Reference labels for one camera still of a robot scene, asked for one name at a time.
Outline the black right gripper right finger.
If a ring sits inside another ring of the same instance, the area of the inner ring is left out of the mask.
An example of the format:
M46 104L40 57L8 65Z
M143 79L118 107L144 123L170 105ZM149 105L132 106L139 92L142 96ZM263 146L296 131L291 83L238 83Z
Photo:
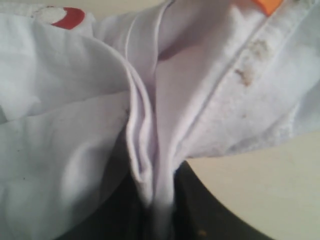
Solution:
M174 176L176 240L269 240L223 206L184 161Z

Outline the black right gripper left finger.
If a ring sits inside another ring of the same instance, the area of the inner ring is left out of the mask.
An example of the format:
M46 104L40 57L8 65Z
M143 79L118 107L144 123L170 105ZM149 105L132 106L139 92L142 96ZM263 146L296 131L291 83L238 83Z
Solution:
M147 212L128 173L112 195L59 240L146 240Z

